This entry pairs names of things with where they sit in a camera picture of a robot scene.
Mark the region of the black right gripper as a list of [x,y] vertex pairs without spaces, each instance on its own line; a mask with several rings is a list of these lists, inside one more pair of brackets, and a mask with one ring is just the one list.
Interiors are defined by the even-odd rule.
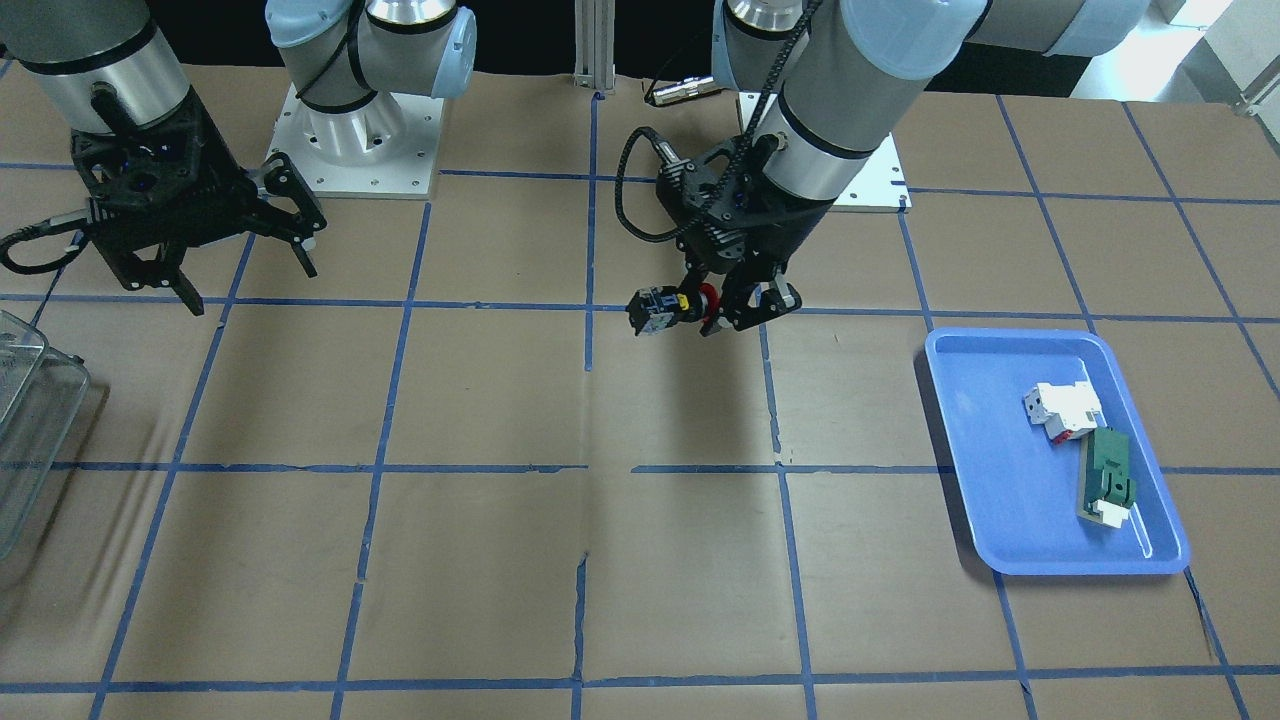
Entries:
[[[246,232],[285,242],[307,278],[317,277],[311,251],[328,220],[287,152],[270,152],[248,176],[200,100],[182,100],[148,124],[120,100],[93,100],[90,109],[108,132],[70,137],[90,195],[73,227],[99,241],[124,290],[170,290],[202,316],[204,299],[182,270],[187,250]],[[151,259],[134,252],[154,245]]]

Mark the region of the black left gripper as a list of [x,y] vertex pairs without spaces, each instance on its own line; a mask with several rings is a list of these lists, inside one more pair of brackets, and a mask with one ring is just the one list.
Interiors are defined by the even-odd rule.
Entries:
[[[721,179],[712,163],[732,155],[731,140],[695,156],[681,158],[669,141],[658,140],[660,159],[655,195],[684,232],[684,322],[704,337],[748,331],[803,306],[803,296],[785,274],[791,255],[835,204],[801,199],[780,188],[763,170],[780,150],[778,140],[758,140],[745,152],[718,199],[704,210]],[[709,277],[724,275],[719,288]]]

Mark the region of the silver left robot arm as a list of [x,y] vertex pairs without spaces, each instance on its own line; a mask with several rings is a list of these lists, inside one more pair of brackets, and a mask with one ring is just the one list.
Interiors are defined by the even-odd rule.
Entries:
[[1098,56],[1146,13],[1143,1],[718,1],[713,78],[754,92],[745,128],[687,156],[650,127],[655,195],[685,274],[627,304],[636,334],[695,324],[746,331],[800,309],[791,256],[964,44],[1046,56]]

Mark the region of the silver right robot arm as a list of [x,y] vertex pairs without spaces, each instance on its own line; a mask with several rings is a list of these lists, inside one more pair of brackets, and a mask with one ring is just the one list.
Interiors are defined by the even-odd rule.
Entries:
[[3,238],[3,265],[54,273],[87,247],[123,290],[204,300],[186,254],[243,233],[287,243],[306,275],[344,178],[424,196],[431,102],[468,87],[477,19],[456,1],[270,1],[291,76],[285,145],[242,167],[143,1],[5,1],[3,42],[70,127],[81,209]]

